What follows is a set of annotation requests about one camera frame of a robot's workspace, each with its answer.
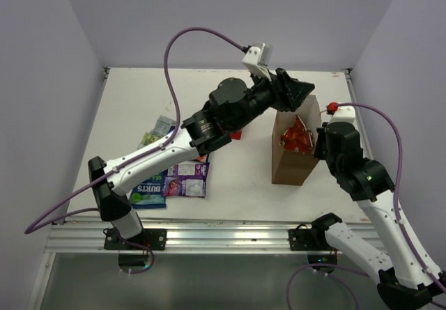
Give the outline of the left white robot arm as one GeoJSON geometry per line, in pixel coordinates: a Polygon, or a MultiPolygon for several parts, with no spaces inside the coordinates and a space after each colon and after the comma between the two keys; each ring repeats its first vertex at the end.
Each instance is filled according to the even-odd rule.
{"type": "Polygon", "coordinates": [[[88,162],[93,195],[102,221],[109,222],[129,249],[146,242],[142,222],[127,194],[144,180],[181,162],[212,153],[231,142],[230,134],[243,129],[269,108],[297,110],[315,85],[289,76],[282,68],[270,76],[251,76],[252,87],[227,78],[208,96],[198,112],[167,136],[115,160],[94,157],[88,162]]]}

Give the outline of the brown paper bag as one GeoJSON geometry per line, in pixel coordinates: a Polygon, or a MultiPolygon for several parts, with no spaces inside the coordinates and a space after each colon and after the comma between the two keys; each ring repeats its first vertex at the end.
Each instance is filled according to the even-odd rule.
{"type": "Polygon", "coordinates": [[[314,138],[314,149],[317,140],[316,129],[321,126],[321,113],[315,95],[310,95],[294,112],[277,112],[272,129],[272,172],[271,181],[276,185],[304,184],[316,167],[318,160],[312,154],[302,154],[284,150],[281,135],[293,125],[295,116],[299,115],[314,138]]]}

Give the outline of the grey-green Himalaya snack packet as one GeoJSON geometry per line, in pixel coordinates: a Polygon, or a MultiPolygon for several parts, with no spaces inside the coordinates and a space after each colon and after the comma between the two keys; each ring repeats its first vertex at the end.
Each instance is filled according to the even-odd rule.
{"type": "Polygon", "coordinates": [[[166,116],[159,116],[156,121],[155,127],[149,132],[145,132],[143,134],[143,137],[139,145],[137,146],[137,150],[166,136],[175,128],[175,126],[175,120],[166,116]]]}

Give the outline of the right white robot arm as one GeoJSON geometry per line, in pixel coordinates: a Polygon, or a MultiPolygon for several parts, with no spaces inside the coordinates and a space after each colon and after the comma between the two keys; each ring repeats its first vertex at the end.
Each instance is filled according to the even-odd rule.
{"type": "Polygon", "coordinates": [[[425,307],[443,291],[445,271],[431,260],[411,226],[399,223],[405,215],[393,206],[395,186],[387,170],[363,155],[353,124],[326,123],[317,132],[315,157],[326,162],[340,188],[366,214],[385,249],[371,246],[333,213],[312,222],[312,244],[347,255],[375,282],[389,309],[425,307]]]}

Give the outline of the purple snack bag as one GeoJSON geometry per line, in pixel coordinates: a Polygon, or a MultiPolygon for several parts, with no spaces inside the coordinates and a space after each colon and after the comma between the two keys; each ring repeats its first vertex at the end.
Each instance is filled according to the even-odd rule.
{"type": "Polygon", "coordinates": [[[204,198],[208,177],[208,162],[184,162],[167,169],[163,196],[204,198]]]}

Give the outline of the blue Burts chilli bag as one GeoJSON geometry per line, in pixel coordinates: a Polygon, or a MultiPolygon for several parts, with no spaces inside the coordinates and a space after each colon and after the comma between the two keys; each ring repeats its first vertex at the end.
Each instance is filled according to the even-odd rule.
{"type": "Polygon", "coordinates": [[[197,158],[194,158],[195,162],[201,162],[201,163],[205,163],[208,161],[209,155],[203,155],[203,156],[199,156],[197,158]]]}

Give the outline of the red Doritos chip bag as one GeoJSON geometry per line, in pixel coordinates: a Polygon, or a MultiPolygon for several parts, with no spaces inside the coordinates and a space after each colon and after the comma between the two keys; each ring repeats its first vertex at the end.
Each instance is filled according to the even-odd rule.
{"type": "Polygon", "coordinates": [[[313,134],[299,115],[295,116],[293,125],[281,135],[281,143],[284,150],[297,153],[312,154],[314,150],[313,134]]]}

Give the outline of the red candy snack bag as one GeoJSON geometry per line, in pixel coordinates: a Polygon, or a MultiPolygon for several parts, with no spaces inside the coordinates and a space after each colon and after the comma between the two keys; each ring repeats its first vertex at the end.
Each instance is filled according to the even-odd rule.
{"type": "Polygon", "coordinates": [[[242,137],[242,131],[240,130],[240,131],[237,131],[237,132],[231,132],[231,133],[230,133],[230,137],[231,137],[232,139],[235,139],[235,140],[241,140],[241,137],[242,137]]]}

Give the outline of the blue-green Burts sea salt bag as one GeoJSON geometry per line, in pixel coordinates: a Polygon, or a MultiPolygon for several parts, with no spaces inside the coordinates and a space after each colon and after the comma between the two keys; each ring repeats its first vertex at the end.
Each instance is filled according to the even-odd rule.
{"type": "Polygon", "coordinates": [[[130,203],[134,209],[166,208],[163,194],[166,171],[156,174],[138,184],[130,193],[130,203]]]}

